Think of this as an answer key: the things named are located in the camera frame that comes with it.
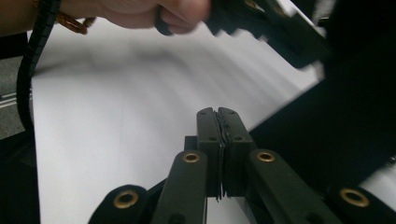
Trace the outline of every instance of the white surface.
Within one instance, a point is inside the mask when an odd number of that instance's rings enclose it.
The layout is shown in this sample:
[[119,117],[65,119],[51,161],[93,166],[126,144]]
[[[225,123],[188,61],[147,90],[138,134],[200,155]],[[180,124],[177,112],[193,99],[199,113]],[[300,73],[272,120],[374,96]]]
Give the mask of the white surface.
[[[166,178],[199,110],[231,108],[250,129],[315,82],[247,33],[56,26],[33,79],[42,223],[87,223],[114,188]],[[208,223],[247,223],[234,200],[208,208]]]

